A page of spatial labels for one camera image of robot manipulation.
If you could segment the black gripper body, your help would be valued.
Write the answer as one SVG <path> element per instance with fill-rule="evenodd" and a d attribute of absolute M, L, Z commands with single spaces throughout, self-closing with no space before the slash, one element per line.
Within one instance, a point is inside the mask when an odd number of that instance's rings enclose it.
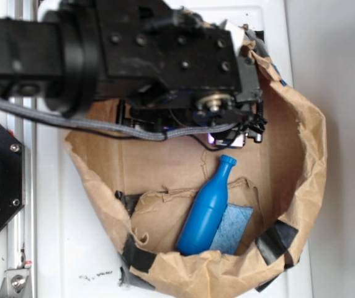
<path fill-rule="evenodd" d="M 164 127 L 228 125 L 261 142 L 266 126 L 254 61 L 231 33 L 163 1 L 96 1 L 101 47 L 97 100 L 123 98 L 131 116 Z"/>

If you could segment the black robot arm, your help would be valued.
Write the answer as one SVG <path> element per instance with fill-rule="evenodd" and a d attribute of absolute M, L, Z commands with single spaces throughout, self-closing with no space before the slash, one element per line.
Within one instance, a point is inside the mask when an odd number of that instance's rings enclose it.
<path fill-rule="evenodd" d="M 0 19 L 0 110 L 114 139 L 263 139 L 254 61 L 232 34 L 164 1 L 62 1 Z"/>

